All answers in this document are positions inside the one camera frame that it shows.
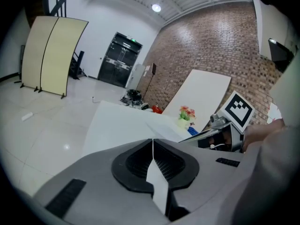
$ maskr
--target black stand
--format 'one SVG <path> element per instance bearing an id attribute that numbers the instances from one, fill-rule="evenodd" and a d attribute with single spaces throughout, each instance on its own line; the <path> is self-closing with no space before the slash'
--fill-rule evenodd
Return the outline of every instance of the black stand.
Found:
<path id="1" fill-rule="evenodd" d="M 146 93 L 147 93 L 147 91 L 148 91 L 148 88 L 149 88 L 149 86 L 150 86 L 150 83 L 149 83 L 149 85 L 148 85 L 148 87 L 147 87 L 147 89 L 146 89 L 146 91 L 145 91 L 145 94 L 144 94 L 144 96 L 143 96 L 143 98 L 142 98 L 142 101 L 144 100 L 144 97 L 145 97 L 145 95 L 146 95 Z"/>

